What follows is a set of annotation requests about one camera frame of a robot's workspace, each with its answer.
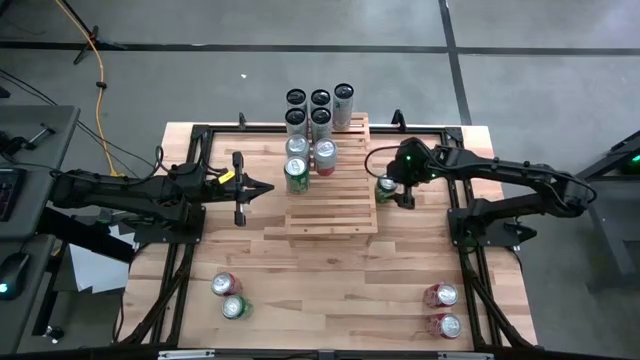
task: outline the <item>green soda can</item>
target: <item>green soda can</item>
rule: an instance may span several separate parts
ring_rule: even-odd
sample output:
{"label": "green soda can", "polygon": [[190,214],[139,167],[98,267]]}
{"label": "green soda can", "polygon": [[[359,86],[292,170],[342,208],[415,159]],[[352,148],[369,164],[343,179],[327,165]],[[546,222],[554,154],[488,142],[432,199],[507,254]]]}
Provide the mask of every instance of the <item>green soda can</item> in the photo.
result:
{"label": "green soda can", "polygon": [[398,189],[398,184],[386,176],[386,174],[382,175],[376,182],[376,202],[378,204],[389,202]]}
{"label": "green soda can", "polygon": [[229,320],[247,318],[253,312],[253,305],[245,297],[231,295],[222,303],[222,315]]}
{"label": "green soda can", "polygon": [[309,165],[300,156],[293,156],[284,165],[284,176],[287,179],[287,191],[300,195],[309,190]]}

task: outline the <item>computer mouse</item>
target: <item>computer mouse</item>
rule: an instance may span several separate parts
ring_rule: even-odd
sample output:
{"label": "computer mouse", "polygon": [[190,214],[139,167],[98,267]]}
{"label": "computer mouse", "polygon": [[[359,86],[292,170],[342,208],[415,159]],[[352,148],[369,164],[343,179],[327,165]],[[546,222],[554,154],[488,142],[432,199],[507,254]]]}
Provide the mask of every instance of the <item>computer mouse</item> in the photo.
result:
{"label": "computer mouse", "polygon": [[20,296],[30,258],[29,254],[17,252],[0,264],[0,300],[13,300]]}

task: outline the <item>tall can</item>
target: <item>tall can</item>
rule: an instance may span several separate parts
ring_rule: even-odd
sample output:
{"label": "tall can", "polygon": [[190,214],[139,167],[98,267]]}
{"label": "tall can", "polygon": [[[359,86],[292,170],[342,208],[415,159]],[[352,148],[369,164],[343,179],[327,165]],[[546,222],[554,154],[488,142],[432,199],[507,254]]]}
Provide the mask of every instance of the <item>tall can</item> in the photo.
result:
{"label": "tall can", "polygon": [[229,320],[247,318],[252,312],[251,302],[240,295],[231,295],[222,303],[222,315]]}
{"label": "tall can", "polygon": [[311,93],[311,97],[309,98],[309,113],[313,114],[313,110],[323,107],[328,109],[329,103],[331,102],[331,94],[327,90],[318,89]]}
{"label": "tall can", "polygon": [[320,139],[313,147],[313,158],[318,175],[329,176],[336,169],[338,146],[331,139]]}
{"label": "tall can", "polygon": [[290,136],[285,143],[287,158],[300,156],[309,162],[309,141],[306,137],[295,134]]}
{"label": "tall can", "polygon": [[435,314],[427,316],[426,330],[433,336],[455,339],[462,330],[460,320],[453,314]]}
{"label": "tall can", "polygon": [[331,139],[331,112],[325,108],[311,113],[311,140],[315,144],[320,139]]}
{"label": "tall can", "polygon": [[307,94],[302,89],[291,89],[287,92],[287,109],[302,109],[307,113]]}
{"label": "tall can", "polygon": [[242,293],[242,283],[230,273],[223,272],[213,277],[211,291],[218,296],[229,296]]}
{"label": "tall can", "polygon": [[398,184],[393,180],[387,178],[387,175],[382,175],[376,182],[376,202],[378,204],[384,204],[391,200],[393,194],[396,193]]}
{"label": "tall can", "polygon": [[309,190],[309,165],[300,156],[294,156],[284,165],[284,176],[287,180],[287,191],[300,195]]}
{"label": "tall can", "polygon": [[458,291],[453,285],[439,283],[427,288],[422,300],[433,308],[451,307],[458,301]]}
{"label": "tall can", "polygon": [[333,128],[345,131],[351,125],[353,86],[340,84],[333,90]]}
{"label": "tall can", "polygon": [[284,120],[287,125],[287,135],[292,136],[295,134],[307,137],[308,122],[307,114],[302,109],[292,108],[287,110],[284,115]]}

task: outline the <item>can lid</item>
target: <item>can lid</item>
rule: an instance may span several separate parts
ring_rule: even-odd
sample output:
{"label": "can lid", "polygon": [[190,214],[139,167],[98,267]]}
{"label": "can lid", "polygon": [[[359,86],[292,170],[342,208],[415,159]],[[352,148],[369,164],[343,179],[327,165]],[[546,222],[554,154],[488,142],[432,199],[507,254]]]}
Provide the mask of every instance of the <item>can lid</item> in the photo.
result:
{"label": "can lid", "polygon": [[319,125],[324,125],[331,120],[331,111],[325,108],[317,108],[311,113],[311,120]]}
{"label": "can lid", "polygon": [[300,125],[307,118],[307,115],[304,113],[302,109],[289,109],[284,116],[284,119],[291,125]]}
{"label": "can lid", "polygon": [[231,295],[224,299],[222,303],[222,315],[227,318],[234,318],[242,314],[244,301],[237,295]]}
{"label": "can lid", "polygon": [[333,92],[336,94],[336,97],[340,99],[349,99],[350,97],[353,96],[354,91],[353,91],[353,86],[343,83],[336,86]]}
{"label": "can lid", "polygon": [[300,156],[293,156],[287,160],[287,165],[284,169],[287,174],[297,176],[307,171],[307,162]]}
{"label": "can lid", "polygon": [[300,105],[307,99],[307,94],[301,89],[291,89],[287,92],[287,102],[293,105]]}
{"label": "can lid", "polygon": [[380,186],[386,190],[395,190],[398,188],[398,184],[396,184],[393,180],[387,178],[386,174],[382,175],[384,177],[380,178]]}
{"label": "can lid", "polygon": [[287,149],[293,152],[302,152],[308,145],[307,138],[300,134],[292,135],[287,140]]}
{"label": "can lid", "polygon": [[453,285],[442,284],[438,287],[438,299],[445,305],[453,305],[458,300],[458,292]]}
{"label": "can lid", "polygon": [[331,157],[336,153],[336,144],[329,139],[320,139],[316,143],[315,154],[319,157]]}
{"label": "can lid", "polygon": [[455,315],[447,314],[442,318],[442,334],[446,337],[460,336],[460,320]]}
{"label": "can lid", "polygon": [[331,101],[331,95],[329,95],[327,90],[318,89],[311,93],[311,102],[316,105],[324,106],[327,105],[329,101]]}
{"label": "can lid", "polygon": [[231,288],[231,275],[229,273],[220,273],[213,278],[211,290],[216,294],[224,294]]}

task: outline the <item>keyboard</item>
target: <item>keyboard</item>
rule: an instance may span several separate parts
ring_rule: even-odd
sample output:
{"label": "keyboard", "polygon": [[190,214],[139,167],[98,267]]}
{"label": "keyboard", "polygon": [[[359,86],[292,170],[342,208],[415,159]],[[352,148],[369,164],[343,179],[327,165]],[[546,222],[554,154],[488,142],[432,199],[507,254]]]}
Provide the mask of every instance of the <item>keyboard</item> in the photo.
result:
{"label": "keyboard", "polygon": [[9,221],[26,174],[24,169],[0,168],[0,221]]}

